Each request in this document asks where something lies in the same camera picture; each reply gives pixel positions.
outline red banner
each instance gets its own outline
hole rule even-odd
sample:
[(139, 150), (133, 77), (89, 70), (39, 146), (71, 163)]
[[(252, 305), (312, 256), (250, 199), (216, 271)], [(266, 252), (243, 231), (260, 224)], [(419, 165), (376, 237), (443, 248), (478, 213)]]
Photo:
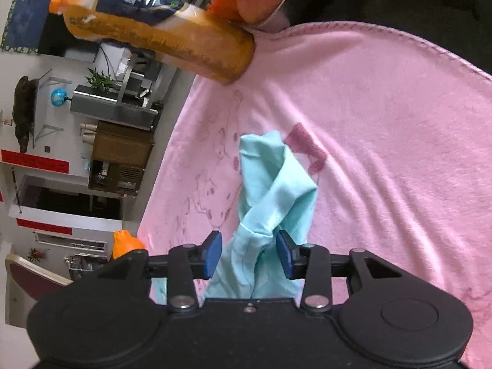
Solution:
[(44, 230), (45, 232), (62, 233), (65, 235), (72, 234), (71, 227), (49, 225), (48, 223), (33, 222), (31, 220), (17, 218), (17, 224), (22, 227), (28, 227), (30, 229)]
[(2, 150), (2, 161), (7, 164), (27, 166), (50, 172), (68, 173), (69, 162), (58, 159), (39, 157), (37, 155), (21, 154), (14, 151)]

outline pink towel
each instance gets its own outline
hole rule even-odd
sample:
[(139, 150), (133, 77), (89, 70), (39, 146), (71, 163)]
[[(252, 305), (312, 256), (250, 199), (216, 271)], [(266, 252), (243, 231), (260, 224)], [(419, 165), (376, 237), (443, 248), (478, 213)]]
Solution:
[(234, 84), (196, 79), (139, 237), (152, 254), (212, 229), (227, 241), (238, 225), (239, 136), (279, 130), (319, 185), (309, 240), (338, 254), (367, 248), (461, 299), (475, 321), (464, 361), (492, 367), (492, 77), (362, 23), (256, 41)]

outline poster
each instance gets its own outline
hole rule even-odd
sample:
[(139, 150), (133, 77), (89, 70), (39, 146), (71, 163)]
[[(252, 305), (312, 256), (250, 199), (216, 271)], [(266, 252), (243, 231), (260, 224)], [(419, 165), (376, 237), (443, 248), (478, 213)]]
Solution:
[(13, 0), (3, 31), (2, 51), (35, 54), (51, 0)]

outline potted plant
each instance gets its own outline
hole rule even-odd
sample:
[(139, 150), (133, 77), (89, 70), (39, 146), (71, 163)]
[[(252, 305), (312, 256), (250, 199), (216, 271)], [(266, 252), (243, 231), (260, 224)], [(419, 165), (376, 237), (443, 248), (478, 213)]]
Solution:
[(104, 75), (104, 72), (102, 71), (101, 73), (99, 73), (95, 69), (91, 69), (91, 68), (87, 68), (87, 69), (89, 69), (89, 72), (92, 75), (91, 77), (89, 76), (85, 77), (87, 79), (87, 84), (93, 89), (107, 93), (111, 88), (111, 86), (113, 85), (113, 81), (111, 80), (111, 77)]

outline plastic bottle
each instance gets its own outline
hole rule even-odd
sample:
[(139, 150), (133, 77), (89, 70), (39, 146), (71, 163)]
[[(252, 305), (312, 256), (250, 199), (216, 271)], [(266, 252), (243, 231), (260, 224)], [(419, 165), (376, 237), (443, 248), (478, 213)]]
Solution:
[(77, 38), (115, 41), (221, 83), (237, 80), (254, 53), (253, 36), (180, 0), (51, 0)]

